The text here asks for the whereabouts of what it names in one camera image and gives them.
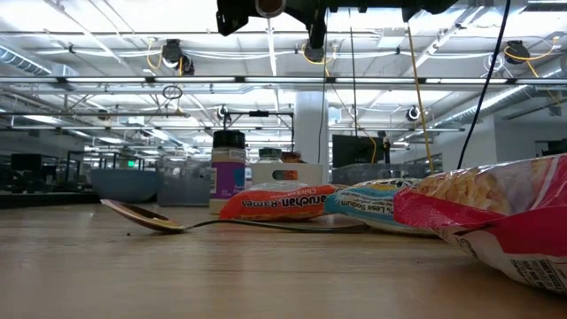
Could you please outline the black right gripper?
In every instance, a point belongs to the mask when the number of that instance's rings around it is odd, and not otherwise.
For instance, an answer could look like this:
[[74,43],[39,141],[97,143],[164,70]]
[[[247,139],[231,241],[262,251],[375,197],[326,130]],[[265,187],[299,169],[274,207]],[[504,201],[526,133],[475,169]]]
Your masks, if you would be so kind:
[[416,1],[402,0],[289,0],[287,14],[302,22],[312,49],[321,49],[327,34],[327,14],[339,8],[356,8],[365,13],[368,8],[401,9],[402,20],[407,22],[416,13]]

